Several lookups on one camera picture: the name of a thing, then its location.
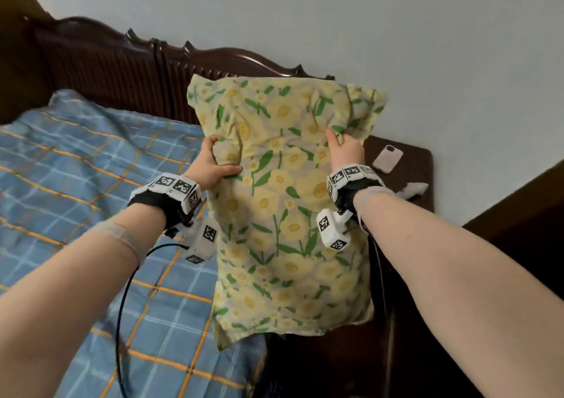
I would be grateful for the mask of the person's right hand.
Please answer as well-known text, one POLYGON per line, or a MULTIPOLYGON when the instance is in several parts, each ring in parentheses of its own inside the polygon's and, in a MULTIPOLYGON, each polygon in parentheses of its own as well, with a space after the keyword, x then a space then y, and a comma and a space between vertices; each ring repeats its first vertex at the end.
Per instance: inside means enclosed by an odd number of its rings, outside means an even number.
POLYGON ((350 164, 364 165, 365 155, 363 144, 348 134, 340 134, 337 136, 342 145, 342 153, 340 156, 330 155, 331 172, 350 164))

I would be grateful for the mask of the person's left hand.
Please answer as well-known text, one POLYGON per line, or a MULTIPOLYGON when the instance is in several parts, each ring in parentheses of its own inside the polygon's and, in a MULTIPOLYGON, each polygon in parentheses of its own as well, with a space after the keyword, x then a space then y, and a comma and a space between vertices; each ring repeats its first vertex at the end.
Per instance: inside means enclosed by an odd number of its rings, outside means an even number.
POLYGON ((184 172, 183 176, 194 181, 205 192, 215 186, 221 178, 216 176, 216 166, 213 156, 213 147, 219 140, 219 136, 211 135, 203 139, 201 150, 193 163, 184 172))

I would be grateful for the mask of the yellow floral pillow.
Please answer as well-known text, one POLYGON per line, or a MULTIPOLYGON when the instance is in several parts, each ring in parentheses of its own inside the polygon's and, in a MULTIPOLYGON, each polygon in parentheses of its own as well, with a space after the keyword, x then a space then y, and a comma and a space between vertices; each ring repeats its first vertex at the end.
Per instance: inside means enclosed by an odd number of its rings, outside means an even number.
POLYGON ((363 142, 387 103, 377 89, 316 78, 193 75, 187 103, 218 165, 242 172, 208 191, 220 226, 211 317, 219 351, 254 334, 320 336, 374 316, 368 239, 325 247, 327 129, 363 142))

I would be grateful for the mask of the person's left forearm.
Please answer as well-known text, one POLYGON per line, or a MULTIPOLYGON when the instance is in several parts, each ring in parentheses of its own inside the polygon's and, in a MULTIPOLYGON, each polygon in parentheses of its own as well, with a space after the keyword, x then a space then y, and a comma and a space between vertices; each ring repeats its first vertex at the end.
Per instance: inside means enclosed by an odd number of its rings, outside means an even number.
MULTIPOLYGON (((164 213, 135 203, 110 218, 147 253, 164 213)), ((82 342, 137 268, 121 241, 88 230, 0 296, 0 398, 53 398, 82 342)))

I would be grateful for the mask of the person's right forearm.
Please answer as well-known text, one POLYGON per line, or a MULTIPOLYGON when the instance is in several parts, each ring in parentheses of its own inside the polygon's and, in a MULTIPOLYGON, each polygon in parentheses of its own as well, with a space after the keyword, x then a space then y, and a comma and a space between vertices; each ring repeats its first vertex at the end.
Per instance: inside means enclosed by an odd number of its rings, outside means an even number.
POLYGON ((485 398, 564 398, 564 301, 484 239, 397 197, 371 234, 485 398))

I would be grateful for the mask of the black wristband with marker blocks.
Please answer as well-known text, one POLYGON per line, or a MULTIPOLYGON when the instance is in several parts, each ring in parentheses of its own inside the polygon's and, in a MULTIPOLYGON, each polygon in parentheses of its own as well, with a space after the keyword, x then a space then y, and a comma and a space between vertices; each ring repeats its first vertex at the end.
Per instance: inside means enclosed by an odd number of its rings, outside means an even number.
POLYGON ((179 224, 189 226, 202 202, 200 186, 184 175, 163 173, 131 192, 127 206, 135 203, 160 209, 166 218, 163 231, 179 224))
POLYGON ((379 176, 368 166, 349 164, 335 170, 327 176, 328 195, 342 214, 349 211, 352 219, 358 222, 357 209, 354 207, 354 197, 358 191, 376 187, 377 192, 391 193, 391 189, 384 186, 379 176))

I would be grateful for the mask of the phone in pink case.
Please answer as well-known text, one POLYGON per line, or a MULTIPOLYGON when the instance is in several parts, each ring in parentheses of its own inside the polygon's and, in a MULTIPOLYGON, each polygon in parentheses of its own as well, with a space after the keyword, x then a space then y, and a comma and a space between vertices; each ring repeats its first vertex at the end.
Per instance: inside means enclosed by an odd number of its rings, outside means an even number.
POLYGON ((401 149, 387 144, 372 162, 372 167, 383 174, 390 174, 402 157, 401 149))

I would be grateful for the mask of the translucent medical tape strip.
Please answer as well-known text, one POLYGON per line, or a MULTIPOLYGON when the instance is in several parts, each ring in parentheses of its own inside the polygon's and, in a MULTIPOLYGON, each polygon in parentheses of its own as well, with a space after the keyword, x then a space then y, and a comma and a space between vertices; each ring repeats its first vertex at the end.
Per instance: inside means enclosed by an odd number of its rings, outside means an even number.
POLYGON ((111 219, 107 219, 95 224, 90 231, 102 233, 121 241, 134 252, 137 257, 137 266, 141 267, 144 264, 147 256, 146 252, 143 250, 143 246, 138 238, 132 235, 124 226, 115 223, 111 219))
POLYGON ((397 200, 397 196, 382 187, 369 187, 358 191, 353 198, 353 208, 360 228, 368 235, 372 234, 378 222, 382 222, 382 209, 386 202, 397 200))

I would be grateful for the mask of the white crumpled tissue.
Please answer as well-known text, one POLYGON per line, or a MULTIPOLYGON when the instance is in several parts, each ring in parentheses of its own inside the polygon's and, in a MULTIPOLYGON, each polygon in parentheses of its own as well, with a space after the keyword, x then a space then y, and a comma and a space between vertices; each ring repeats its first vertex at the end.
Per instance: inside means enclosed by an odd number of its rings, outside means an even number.
POLYGON ((405 188, 396 192, 395 195, 402 200, 411 201, 417 197, 423 196, 428 187, 428 183, 410 182, 406 184, 405 188))

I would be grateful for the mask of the dark carved wooden headboard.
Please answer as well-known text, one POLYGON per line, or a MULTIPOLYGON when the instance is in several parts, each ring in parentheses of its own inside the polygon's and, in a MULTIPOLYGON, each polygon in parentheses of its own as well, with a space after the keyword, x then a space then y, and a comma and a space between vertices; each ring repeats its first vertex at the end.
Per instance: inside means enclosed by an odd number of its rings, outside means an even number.
POLYGON ((87 17, 40 23, 27 18, 54 88, 72 89, 104 107, 198 124, 187 103, 194 74, 224 77, 311 78, 302 65, 286 68, 242 48, 174 47, 156 38, 119 33, 87 17))

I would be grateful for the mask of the blue plaid bed sheet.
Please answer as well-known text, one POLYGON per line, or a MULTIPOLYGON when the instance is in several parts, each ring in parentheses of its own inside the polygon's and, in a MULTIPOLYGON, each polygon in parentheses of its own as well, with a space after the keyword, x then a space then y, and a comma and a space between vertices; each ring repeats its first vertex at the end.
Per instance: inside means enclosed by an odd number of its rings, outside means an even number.
MULTIPOLYGON (((159 173, 180 174, 203 139, 197 125, 103 108, 72 90, 0 126, 0 294, 159 173)), ((130 398, 250 398, 264 353, 258 336, 219 352, 209 320, 215 259, 180 248, 135 275, 118 333, 130 398)))

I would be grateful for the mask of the dark wooden cabinet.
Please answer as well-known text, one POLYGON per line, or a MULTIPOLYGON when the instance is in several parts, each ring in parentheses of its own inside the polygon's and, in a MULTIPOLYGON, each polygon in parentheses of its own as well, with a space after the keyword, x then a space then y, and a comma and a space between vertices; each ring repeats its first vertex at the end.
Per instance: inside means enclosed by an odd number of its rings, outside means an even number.
POLYGON ((509 255, 564 300, 564 159, 464 228, 509 255))

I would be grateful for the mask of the dark wooden wardrobe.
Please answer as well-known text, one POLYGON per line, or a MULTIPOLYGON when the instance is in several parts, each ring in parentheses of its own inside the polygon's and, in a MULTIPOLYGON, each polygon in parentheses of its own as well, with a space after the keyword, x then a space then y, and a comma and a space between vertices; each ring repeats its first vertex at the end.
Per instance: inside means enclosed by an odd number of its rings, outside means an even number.
POLYGON ((50 99, 53 84, 34 36, 35 24, 50 20, 37 0, 0 0, 0 124, 50 99))

